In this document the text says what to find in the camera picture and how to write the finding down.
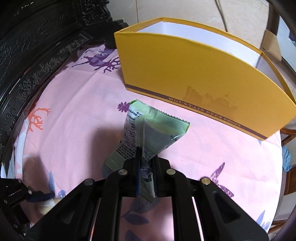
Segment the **light green snack packet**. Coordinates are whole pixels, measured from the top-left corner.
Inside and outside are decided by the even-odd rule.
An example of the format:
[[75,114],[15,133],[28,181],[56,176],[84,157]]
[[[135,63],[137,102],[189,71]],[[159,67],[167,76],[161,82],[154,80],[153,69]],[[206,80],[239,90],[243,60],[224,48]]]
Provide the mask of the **light green snack packet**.
[[152,203],[155,192],[150,160],[184,136],[189,126],[187,121],[168,115],[140,100],[133,100],[127,109],[123,137],[102,165],[103,177],[122,169],[124,161],[135,157],[136,148],[141,147],[139,195]]

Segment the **pink patterned tablecloth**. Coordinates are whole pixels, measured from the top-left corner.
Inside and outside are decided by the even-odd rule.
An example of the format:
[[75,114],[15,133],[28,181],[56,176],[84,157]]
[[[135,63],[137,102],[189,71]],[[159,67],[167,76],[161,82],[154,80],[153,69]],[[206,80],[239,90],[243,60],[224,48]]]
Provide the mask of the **pink patterned tablecloth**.
[[209,178],[265,231],[281,184],[280,134],[261,141],[221,122],[126,90],[118,53],[74,55],[33,102],[15,142],[16,177],[48,201],[23,202],[36,224],[86,178],[102,180],[142,147],[192,179]]

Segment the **blue cloth on chair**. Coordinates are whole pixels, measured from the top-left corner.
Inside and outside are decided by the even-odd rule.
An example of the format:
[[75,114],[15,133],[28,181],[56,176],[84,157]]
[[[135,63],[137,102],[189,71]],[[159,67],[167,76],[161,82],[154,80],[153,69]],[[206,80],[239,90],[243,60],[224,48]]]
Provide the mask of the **blue cloth on chair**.
[[282,147],[282,168],[285,172],[288,172],[292,169],[291,154],[289,149],[286,146]]

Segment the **yellow cardboard shoe box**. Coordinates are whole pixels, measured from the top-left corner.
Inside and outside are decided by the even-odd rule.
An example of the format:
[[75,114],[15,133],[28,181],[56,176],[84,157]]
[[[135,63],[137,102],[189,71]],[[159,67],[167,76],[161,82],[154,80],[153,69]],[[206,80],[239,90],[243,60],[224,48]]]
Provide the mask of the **yellow cardboard shoe box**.
[[244,40],[204,24],[156,18],[114,34],[125,87],[260,140],[295,117],[276,66]]

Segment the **wooden chair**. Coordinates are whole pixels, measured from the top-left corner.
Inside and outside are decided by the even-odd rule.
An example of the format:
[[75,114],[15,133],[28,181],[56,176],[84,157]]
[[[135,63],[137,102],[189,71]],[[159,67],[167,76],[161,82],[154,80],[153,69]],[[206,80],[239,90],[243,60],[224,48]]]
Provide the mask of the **wooden chair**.
[[282,128],[280,134],[283,174],[280,200],[275,218],[268,231],[268,234],[272,236],[280,231],[295,208],[295,130]]

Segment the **brown cardboard box flap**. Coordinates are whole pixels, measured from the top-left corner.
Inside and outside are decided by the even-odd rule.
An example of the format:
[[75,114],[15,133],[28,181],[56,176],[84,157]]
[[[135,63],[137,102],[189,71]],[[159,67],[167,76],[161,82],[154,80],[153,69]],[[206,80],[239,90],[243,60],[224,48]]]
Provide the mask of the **brown cardboard box flap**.
[[282,61],[278,39],[276,35],[269,30],[264,31],[264,35],[260,45],[260,50],[264,54],[266,54],[266,56],[269,57],[271,61],[274,61],[274,62]]

